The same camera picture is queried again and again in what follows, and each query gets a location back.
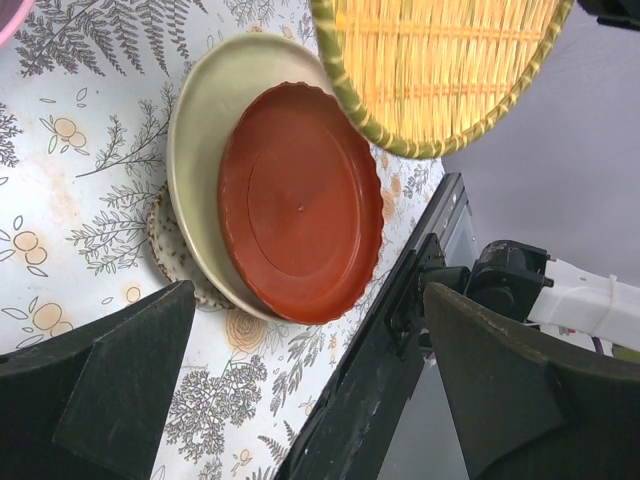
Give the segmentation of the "red scalloped plastic plate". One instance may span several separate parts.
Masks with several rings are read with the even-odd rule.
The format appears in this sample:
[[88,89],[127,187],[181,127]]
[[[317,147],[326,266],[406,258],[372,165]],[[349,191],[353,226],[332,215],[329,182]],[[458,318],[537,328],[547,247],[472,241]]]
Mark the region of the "red scalloped plastic plate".
[[340,318],[378,263],[380,191],[370,146],[333,96],[303,82],[267,89],[242,113],[219,166],[219,223],[237,272],[283,319]]

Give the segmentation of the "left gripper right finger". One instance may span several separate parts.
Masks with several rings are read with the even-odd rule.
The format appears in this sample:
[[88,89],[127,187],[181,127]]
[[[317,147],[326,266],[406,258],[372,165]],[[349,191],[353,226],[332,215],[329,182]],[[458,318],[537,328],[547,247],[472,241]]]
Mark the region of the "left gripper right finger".
[[638,364],[558,340],[438,283],[423,298],[470,478],[638,478]]

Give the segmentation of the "cream plate with leaf sprig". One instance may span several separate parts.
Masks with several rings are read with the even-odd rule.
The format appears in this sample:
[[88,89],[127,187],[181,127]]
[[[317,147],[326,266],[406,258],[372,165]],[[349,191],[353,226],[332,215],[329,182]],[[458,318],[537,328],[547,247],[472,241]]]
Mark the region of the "cream plate with leaf sprig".
[[316,54],[272,33],[240,33],[212,47],[186,76],[167,133],[167,183],[186,246],[205,278],[235,307],[279,323],[246,286],[225,246],[217,182],[227,140],[246,108],[283,82],[330,92]]

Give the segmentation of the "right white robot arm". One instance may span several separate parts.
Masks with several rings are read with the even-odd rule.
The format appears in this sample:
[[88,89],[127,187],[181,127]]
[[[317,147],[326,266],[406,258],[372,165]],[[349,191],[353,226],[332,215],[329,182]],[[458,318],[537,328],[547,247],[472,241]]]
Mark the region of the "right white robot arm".
[[465,296],[514,321],[555,325],[639,350],[639,289],[512,240],[487,245]]

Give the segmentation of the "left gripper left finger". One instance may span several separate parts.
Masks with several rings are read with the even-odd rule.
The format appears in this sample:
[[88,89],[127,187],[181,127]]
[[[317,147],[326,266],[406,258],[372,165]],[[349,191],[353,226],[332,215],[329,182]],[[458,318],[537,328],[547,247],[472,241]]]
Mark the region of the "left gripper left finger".
[[2,478],[150,478],[194,313],[179,281],[2,355]]

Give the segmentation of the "woven bamboo tray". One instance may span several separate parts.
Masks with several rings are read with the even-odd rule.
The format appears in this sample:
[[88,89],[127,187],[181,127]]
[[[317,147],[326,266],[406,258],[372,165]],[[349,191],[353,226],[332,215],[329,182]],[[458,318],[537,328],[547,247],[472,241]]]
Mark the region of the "woven bamboo tray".
[[570,1],[313,1],[317,46],[342,110],[409,159],[457,152],[532,84]]

